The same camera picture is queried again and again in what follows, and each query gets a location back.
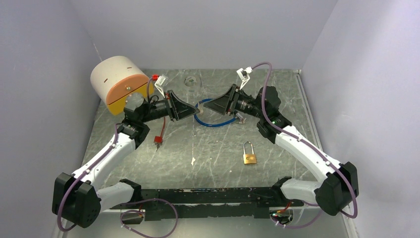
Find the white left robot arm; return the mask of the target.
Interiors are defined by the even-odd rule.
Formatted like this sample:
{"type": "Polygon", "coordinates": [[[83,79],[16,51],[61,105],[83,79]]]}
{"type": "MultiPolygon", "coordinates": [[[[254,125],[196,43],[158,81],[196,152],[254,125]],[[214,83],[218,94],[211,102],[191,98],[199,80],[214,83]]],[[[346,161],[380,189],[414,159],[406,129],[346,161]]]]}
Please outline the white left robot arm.
{"type": "Polygon", "coordinates": [[[61,173],[55,179],[52,212],[61,231],[69,231],[63,226],[63,219],[86,228],[106,209],[119,204],[138,207],[142,201],[139,184],[123,179],[101,188],[106,177],[144,142],[150,131],[147,122],[164,117],[178,121],[197,114],[199,109],[169,90],[162,100],[155,102],[148,102],[140,93],[130,94],[123,112],[124,119],[115,125],[113,137],[99,153],[73,173],[61,173]]]}

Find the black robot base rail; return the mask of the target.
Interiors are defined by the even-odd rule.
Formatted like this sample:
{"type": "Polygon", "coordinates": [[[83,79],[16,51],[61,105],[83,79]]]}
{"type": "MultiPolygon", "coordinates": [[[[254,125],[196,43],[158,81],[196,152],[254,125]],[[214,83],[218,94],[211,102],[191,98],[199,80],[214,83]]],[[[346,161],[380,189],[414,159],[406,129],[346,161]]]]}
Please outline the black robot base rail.
{"type": "Polygon", "coordinates": [[[142,189],[131,205],[114,209],[143,209],[146,221],[174,218],[245,217],[268,219],[275,211],[302,207],[278,187],[142,189]]]}

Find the brass padlock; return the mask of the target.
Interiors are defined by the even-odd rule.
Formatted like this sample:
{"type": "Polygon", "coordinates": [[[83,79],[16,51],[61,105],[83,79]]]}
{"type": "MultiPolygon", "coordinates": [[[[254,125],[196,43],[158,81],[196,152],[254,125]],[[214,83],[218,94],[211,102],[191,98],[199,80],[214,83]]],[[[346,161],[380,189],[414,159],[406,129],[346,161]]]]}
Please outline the brass padlock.
{"type": "Polygon", "coordinates": [[[243,162],[244,165],[254,165],[257,163],[257,158],[254,151],[254,146],[252,142],[246,141],[243,143],[243,162]],[[246,147],[249,145],[249,148],[251,149],[251,152],[248,153],[246,150],[246,147]]]}

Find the red cable padlock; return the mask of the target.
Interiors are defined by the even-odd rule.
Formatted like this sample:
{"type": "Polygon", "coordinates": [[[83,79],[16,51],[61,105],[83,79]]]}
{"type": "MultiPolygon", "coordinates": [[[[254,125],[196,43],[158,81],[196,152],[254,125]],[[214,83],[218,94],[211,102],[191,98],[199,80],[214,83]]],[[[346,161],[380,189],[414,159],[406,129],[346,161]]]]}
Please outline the red cable padlock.
{"type": "Polygon", "coordinates": [[[165,132],[165,127],[166,127],[166,117],[163,118],[163,125],[160,131],[160,134],[155,136],[154,138],[154,144],[156,145],[156,150],[158,150],[160,148],[160,146],[163,143],[163,136],[164,136],[164,132],[165,132]]]}

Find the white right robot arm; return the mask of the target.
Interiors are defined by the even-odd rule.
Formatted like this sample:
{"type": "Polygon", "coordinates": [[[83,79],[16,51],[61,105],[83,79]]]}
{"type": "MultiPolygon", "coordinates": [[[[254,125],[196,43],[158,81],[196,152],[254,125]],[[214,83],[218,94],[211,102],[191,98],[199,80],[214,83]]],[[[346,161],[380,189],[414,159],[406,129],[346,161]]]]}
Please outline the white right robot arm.
{"type": "Polygon", "coordinates": [[[277,89],[265,86],[256,97],[246,94],[233,84],[222,96],[204,100],[203,106],[221,115],[241,112],[259,119],[259,133],[273,144],[285,149],[300,161],[315,177],[315,182],[286,178],[273,191],[275,204],[283,206],[290,200],[318,206],[328,215],[344,213],[352,203],[355,218],[358,214],[356,198],[359,195],[358,172],[351,162],[341,163],[319,150],[284,117],[279,106],[277,89]]]}

